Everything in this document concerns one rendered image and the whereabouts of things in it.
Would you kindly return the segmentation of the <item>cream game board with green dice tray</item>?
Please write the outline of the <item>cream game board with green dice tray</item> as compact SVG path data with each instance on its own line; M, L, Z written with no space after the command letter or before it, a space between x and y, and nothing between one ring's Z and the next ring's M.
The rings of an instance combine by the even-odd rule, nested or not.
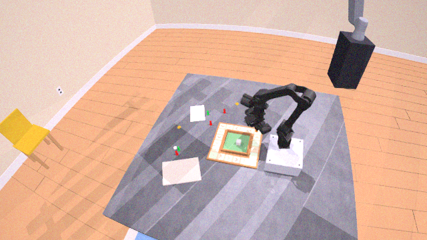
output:
M226 134L222 143L225 130L226 130ZM220 149L220 145L222 143L222 147L220 149L221 152L248 156L252 134L254 134L254 138L252 141L252 148L250 151L249 159L244 157L238 157L235 155L218 153ZM219 159L222 161L228 161L228 162L237 163L237 164L241 163L244 165L250 165L255 167L257 162L257 157L258 157L260 137L261 137L260 131L256 132L255 129L220 123L218 132L216 134L216 138L213 142L213 145L209 154L209 158ZM240 146L236 145L237 139L242 140L242 143Z

